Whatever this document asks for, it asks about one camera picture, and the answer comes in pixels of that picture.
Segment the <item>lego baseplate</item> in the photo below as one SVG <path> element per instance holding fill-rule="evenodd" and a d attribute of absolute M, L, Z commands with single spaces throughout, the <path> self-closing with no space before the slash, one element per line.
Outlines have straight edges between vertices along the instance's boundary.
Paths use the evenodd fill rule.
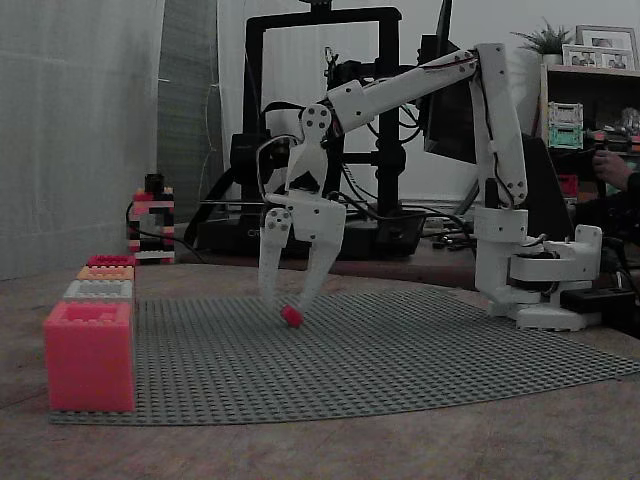
<path fill-rule="evenodd" d="M 140 300 L 135 413 L 58 424 L 221 425 L 450 407 L 640 372 L 640 362 L 434 289 L 320 297 L 300 329 L 256 298 Z"/>

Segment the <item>pink lego brick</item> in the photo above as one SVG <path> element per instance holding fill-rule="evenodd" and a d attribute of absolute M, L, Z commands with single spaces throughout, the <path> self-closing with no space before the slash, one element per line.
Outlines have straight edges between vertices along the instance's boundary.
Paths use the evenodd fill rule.
<path fill-rule="evenodd" d="M 131 306 L 58 303 L 44 322 L 52 410 L 135 410 Z"/>
<path fill-rule="evenodd" d="M 135 264 L 133 255 L 94 255 L 87 262 L 88 267 L 133 267 Z"/>
<path fill-rule="evenodd" d="M 138 192 L 133 196 L 134 202 L 152 202 L 153 201 L 153 193 L 147 192 Z"/>

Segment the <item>picture frame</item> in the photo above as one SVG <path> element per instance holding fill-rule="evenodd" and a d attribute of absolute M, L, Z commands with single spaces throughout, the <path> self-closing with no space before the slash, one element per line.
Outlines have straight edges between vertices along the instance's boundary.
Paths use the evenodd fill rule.
<path fill-rule="evenodd" d="M 578 25 L 576 27 L 576 43 L 591 47 L 631 50 L 634 65 L 640 65 L 636 32 L 633 28 Z"/>
<path fill-rule="evenodd" d="M 567 66 L 619 70 L 636 69 L 632 50 L 587 45 L 563 45 L 562 58 L 564 65 Z"/>

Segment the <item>person's hand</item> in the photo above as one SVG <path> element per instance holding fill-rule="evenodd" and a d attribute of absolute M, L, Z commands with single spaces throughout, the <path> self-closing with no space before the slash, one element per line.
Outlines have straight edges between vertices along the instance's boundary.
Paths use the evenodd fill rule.
<path fill-rule="evenodd" d="M 593 170 L 600 180 L 623 192 L 627 191 L 629 177 L 633 173 L 633 170 L 624 163 L 619 155 L 607 150 L 596 152 L 593 157 Z"/>

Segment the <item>potted plant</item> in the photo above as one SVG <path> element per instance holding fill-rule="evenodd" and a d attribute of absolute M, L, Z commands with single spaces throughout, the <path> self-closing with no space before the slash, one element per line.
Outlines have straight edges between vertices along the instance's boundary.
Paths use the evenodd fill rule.
<path fill-rule="evenodd" d="M 524 38 L 528 43 L 520 48 L 532 50 L 542 55 L 542 62 L 546 65 L 562 65 L 562 45 L 573 40 L 573 36 L 561 26 L 556 31 L 546 18 L 543 18 L 546 27 L 531 34 L 511 32 L 513 35 Z"/>

